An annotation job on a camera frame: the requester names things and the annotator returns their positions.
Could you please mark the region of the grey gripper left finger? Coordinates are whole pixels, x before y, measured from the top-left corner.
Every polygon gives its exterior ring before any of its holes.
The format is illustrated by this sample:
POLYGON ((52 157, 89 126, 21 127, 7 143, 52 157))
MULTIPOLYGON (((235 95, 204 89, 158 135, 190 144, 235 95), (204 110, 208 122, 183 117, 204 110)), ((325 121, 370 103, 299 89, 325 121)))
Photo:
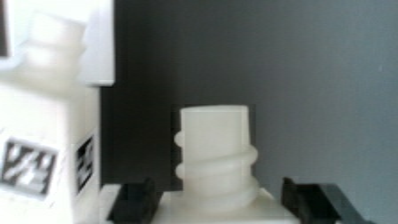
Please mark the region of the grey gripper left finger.
POLYGON ((114 224, 151 224, 160 203, 160 194, 151 178, 124 183, 117 192, 107 220, 114 224))

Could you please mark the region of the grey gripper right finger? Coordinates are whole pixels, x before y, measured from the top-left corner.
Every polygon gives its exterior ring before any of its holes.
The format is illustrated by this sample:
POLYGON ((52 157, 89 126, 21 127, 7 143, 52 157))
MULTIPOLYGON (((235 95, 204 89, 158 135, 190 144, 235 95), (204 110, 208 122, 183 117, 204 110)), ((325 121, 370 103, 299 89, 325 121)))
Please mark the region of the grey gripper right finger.
POLYGON ((300 224, 373 224, 336 184, 299 184, 284 178, 281 202, 300 224))

